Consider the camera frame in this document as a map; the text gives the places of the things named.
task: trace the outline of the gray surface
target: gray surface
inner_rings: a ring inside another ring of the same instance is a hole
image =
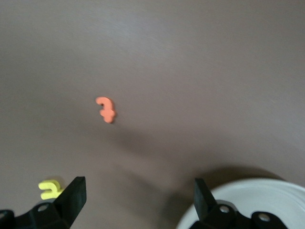
[[[174,228],[195,176],[305,186],[304,24],[303,1],[1,1],[0,208],[86,176],[72,228]]]

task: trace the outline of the yellow number 2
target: yellow number 2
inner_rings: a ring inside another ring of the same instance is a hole
[[[41,199],[57,198],[63,192],[57,180],[44,180],[38,184],[38,187],[45,190],[41,193]]]

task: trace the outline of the metal bolt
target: metal bolt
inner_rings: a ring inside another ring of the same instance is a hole
[[[230,211],[230,209],[225,205],[221,205],[219,209],[223,213],[228,213]]]
[[[264,214],[264,213],[259,214],[258,217],[259,217],[259,219],[260,219],[261,221],[264,221],[264,222],[269,222],[269,221],[270,221],[270,217],[267,216],[267,215]]]
[[[38,211],[44,211],[45,209],[48,208],[48,204],[44,204],[44,205],[41,205],[39,208],[38,208]]]
[[[3,217],[5,217],[5,215],[6,215],[6,211],[0,213],[0,219],[2,219]]]

